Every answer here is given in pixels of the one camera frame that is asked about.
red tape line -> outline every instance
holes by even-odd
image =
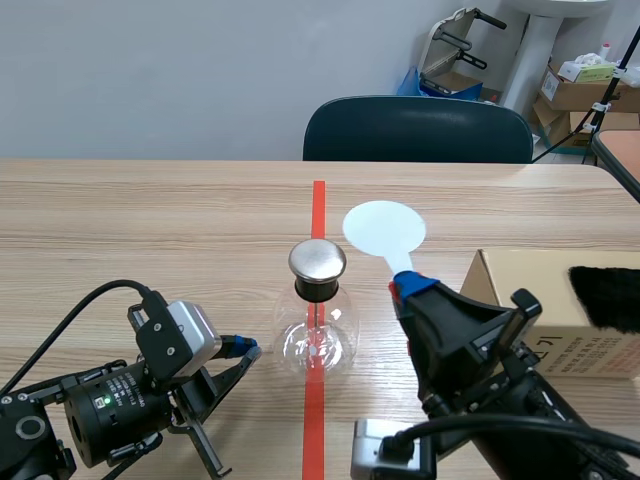
[[[326,184],[313,182],[311,209],[311,238],[324,238],[326,234]],[[324,305],[318,308],[318,326],[324,325]],[[314,328],[314,305],[309,305],[307,327]],[[312,335],[311,343],[321,338]],[[304,432],[302,444],[302,479],[324,480],[324,368],[322,364],[307,369],[304,386]]]

tripod stand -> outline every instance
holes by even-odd
[[[542,157],[544,157],[547,153],[551,152],[552,150],[555,150],[556,148],[558,148],[558,146],[560,146],[570,138],[576,136],[582,130],[586,130],[587,132],[589,132],[590,135],[589,135],[589,142],[587,143],[587,146],[584,151],[584,156],[582,157],[582,164],[584,165],[584,163],[587,160],[587,155],[591,150],[593,137],[595,136],[596,133],[600,131],[600,128],[602,127],[602,122],[604,121],[604,116],[609,111],[609,108],[611,108],[611,104],[609,102],[611,100],[616,100],[613,98],[613,93],[615,92],[616,87],[618,86],[618,83],[620,83],[620,79],[622,78],[622,75],[624,75],[624,72],[627,70],[627,64],[629,63],[629,60],[631,60],[631,56],[633,55],[633,52],[638,46],[639,41],[640,41],[640,26],[638,27],[636,34],[631,40],[631,43],[629,44],[629,48],[627,48],[627,51],[625,52],[624,57],[622,57],[622,60],[620,61],[620,65],[618,65],[618,67],[614,70],[611,83],[609,83],[607,90],[604,92],[604,95],[600,103],[594,103],[591,109],[589,110],[589,112],[580,121],[580,123],[578,124],[575,130],[569,133],[569,135],[564,137],[558,143],[548,148],[544,153],[541,153],[536,158],[534,158],[532,163],[537,162]],[[591,117],[591,115],[593,115],[593,118],[591,119],[591,122],[587,124],[587,120],[589,119],[589,117]]]

black fur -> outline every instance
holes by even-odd
[[[569,279],[595,327],[640,333],[640,270],[573,267]]]

clear glass bottle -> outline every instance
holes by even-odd
[[[343,372],[353,362],[358,313],[338,284],[346,265],[342,249],[329,240],[306,240],[291,250],[295,282],[276,303],[273,342],[275,358],[287,370],[314,378],[308,374]]]

black motor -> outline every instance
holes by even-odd
[[[155,394],[139,362],[73,387],[64,402],[69,428],[84,464],[110,465],[171,424],[166,393]]]

